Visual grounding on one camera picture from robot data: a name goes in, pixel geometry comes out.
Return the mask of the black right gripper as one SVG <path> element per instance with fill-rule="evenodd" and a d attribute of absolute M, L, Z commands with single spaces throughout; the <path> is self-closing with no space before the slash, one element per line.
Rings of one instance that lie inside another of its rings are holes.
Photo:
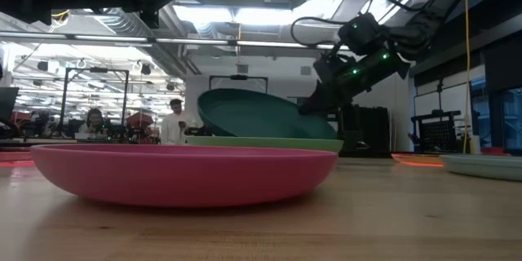
<path fill-rule="evenodd" d="M 299 106 L 299 113 L 312 115 L 335 110 L 360 93 L 372 91 L 373 86 L 395 73 L 405 79 L 409 68 L 410 62 L 386 48 L 359 60 L 328 52 L 317 61 L 320 83 Z"/>

